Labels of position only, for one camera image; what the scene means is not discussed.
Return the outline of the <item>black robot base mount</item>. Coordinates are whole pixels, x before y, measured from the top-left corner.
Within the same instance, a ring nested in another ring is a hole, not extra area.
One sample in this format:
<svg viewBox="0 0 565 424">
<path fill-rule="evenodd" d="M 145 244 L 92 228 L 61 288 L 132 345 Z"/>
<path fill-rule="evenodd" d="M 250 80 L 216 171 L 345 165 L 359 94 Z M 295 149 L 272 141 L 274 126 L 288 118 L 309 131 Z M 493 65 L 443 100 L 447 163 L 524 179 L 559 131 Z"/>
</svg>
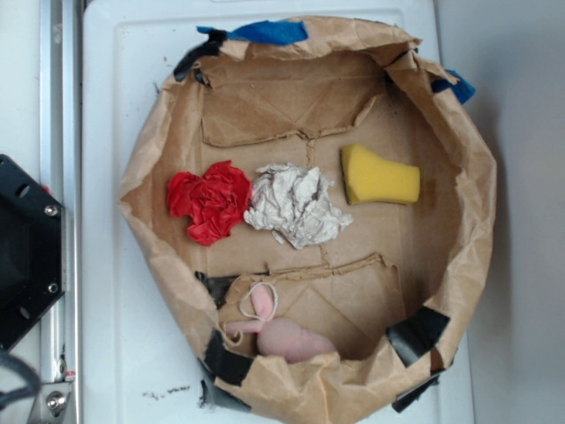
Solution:
<svg viewBox="0 0 565 424">
<path fill-rule="evenodd" d="M 1 155 L 1 349 L 10 351 L 63 294 L 63 206 Z"/>
</svg>

